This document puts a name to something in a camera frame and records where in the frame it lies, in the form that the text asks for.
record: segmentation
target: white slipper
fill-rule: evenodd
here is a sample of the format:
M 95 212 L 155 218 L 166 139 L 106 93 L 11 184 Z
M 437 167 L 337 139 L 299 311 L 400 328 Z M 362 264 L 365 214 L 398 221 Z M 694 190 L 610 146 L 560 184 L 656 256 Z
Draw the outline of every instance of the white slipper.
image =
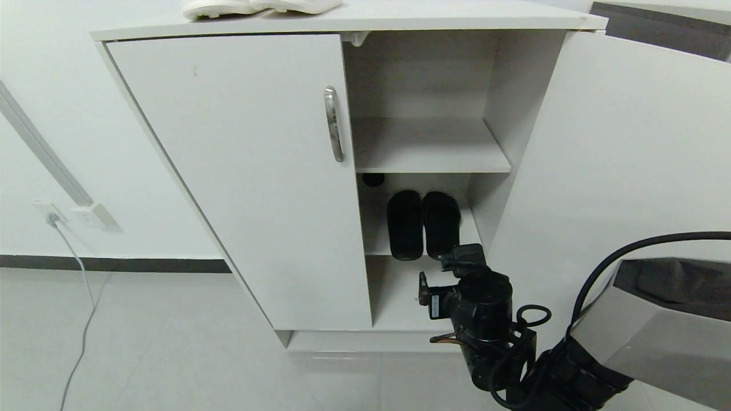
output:
M 182 0 L 181 6 L 183 15 L 189 20 L 202 16 L 250 15 L 261 10 L 253 8 L 249 0 Z
M 280 13 L 294 10 L 316 15 L 343 4 L 343 0 L 251 0 L 257 10 L 274 9 Z

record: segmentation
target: wall trim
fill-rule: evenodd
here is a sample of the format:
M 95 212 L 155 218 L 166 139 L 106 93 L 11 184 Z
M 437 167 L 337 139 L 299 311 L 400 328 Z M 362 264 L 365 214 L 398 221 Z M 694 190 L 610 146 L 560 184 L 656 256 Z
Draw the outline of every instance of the wall trim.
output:
M 81 257 L 87 271 L 127 273 L 230 273 L 223 260 L 187 260 L 171 258 L 90 258 Z M 73 257 L 43 255 L 0 255 L 0 268 L 35 270 L 78 270 Z

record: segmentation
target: white shoe cabinet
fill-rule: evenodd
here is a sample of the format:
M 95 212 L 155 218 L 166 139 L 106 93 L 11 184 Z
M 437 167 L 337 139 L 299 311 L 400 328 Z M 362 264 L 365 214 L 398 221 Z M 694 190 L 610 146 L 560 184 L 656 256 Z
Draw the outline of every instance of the white shoe cabinet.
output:
M 551 337 L 614 248 L 731 224 L 727 211 L 692 216 L 702 195 L 731 200 L 731 66 L 606 37 L 593 15 L 443 4 L 354 0 L 319 16 L 93 33 L 289 350 L 457 348 L 429 345 L 451 325 L 416 301 L 420 271 L 456 280 L 428 256 L 390 256 L 386 202 L 401 189 L 453 195 L 462 243 L 511 276 L 516 306 L 554 310 Z

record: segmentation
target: metal door handle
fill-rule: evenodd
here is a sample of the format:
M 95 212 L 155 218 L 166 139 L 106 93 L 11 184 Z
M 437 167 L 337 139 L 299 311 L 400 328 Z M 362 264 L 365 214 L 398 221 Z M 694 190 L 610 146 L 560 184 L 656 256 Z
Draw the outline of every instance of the metal door handle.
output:
M 335 161 L 343 162 L 338 116 L 335 113 L 335 89 L 332 86 L 325 87 L 325 115 L 327 116 L 327 130 L 330 132 L 330 144 L 333 146 L 333 156 L 335 156 Z

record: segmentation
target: slipper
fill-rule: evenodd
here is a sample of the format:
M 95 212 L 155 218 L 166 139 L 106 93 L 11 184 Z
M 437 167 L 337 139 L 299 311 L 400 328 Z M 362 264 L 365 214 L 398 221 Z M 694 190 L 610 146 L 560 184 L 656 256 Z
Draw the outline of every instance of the slipper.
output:
M 421 197 L 413 190 L 396 193 L 386 207 L 391 255 L 397 260 L 416 260 L 424 254 Z
M 459 224 L 462 215 L 454 198 L 443 192 L 430 192 L 422 201 L 426 253 L 435 260 L 449 254 L 459 245 Z

